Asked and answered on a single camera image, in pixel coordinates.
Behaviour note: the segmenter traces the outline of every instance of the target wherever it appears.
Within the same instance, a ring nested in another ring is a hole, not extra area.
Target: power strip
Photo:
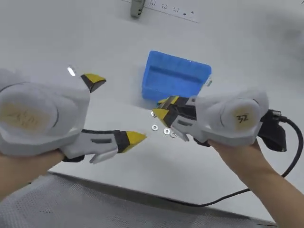
[[[194,10],[184,9],[166,2],[166,0],[146,0],[145,8],[169,14],[178,18],[199,23]]]

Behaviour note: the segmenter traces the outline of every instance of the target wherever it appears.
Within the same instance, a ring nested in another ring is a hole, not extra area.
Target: small washer
[[[152,130],[153,130],[153,131],[157,131],[157,130],[158,130],[158,126],[157,126],[156,124],[154,124],[154,125],[152,126]]]
[[[151,114],[152,117],[154,117],[154,118],[156,117],[156,115],[153,111],[151,111],[150,114]]]
[[[165,135],[169,135],[169,134],[171,133],[171,131],[170,131],[169,128],[165,128],[165,129],[163,130],[163,133],[164,133]]]
[[[171,136],[171,138],[176,138],[177,137],[176,133],[174,133],[174,132],[171,132],[170,136]]]

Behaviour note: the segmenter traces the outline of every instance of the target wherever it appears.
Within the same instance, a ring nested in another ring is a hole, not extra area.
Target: blue plastic bin
[[[209,65],[151,51],[142,80],[142,97],[159,101],[172,95],[197,95],[210,75]]]

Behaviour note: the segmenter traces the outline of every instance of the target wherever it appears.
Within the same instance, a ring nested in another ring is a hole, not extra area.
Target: printed number
[[[24,128],[36,126],[38,124],[34,116],[29,115],[27,111],[9,113],[8,117],[11,117],[12,121],[16,124],[20,124]]]
[[[248,113],[245,113],[243,115],[237,115],[237,120],[239,120],[239,123],[241,124],[242,122],[245,122],[248,119]]]

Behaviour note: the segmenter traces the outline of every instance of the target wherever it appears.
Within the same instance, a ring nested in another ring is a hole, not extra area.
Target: black cord
[[[289,124],[295,130],[295,132],[298,136],[298,140],[299,140],[298,149],[297,149],[297,152],[294,156],[293,161],[291,162],[291,164],[289,165],[287,170],[281,175],[282,177],[286,177],[291,172],[291,170],[295,167],[297,162],[299,161],[299,159],[301,157],[301,154],[302,154],[304,141],[303,141],[303,135],[302,135],[302,132],[301,132],[300,128],[294,122],[292,122],[290,119],[288,119],[287,117],[284,117],[284,116],[280,116],[278,118],[278,120],[280,122]],[[202,208],[202,207],[207,207],[207,206],[216,204],[216,203],[221,202],[223,200],[226,200],[228,198],[231,198],[231,197],[234,197],[234,196],[237,196],[237,195],[249,192],[249,191],[250,191],[250,189],[244,189],[244,190],[241,190],[241,191],[237,191],[235,193],[232,193],[232,194],[226,195],[224,197],[221,197],[221,198],[219,198],[219,199],[217,199],[213,202],[205,203],[205,204],[193,204],[193,203],[186,203],[186,202],[176,201],[176,200],[172,200],[172,199],[166,199],[166,198],[163,198],[163,197],[160,197],[160,198],[164,199],[164,200],[167,200],[167,201],[170,201],[170,202],[173,202],[173,203],[181,204],[181,205],[184,205],[184,206]]]

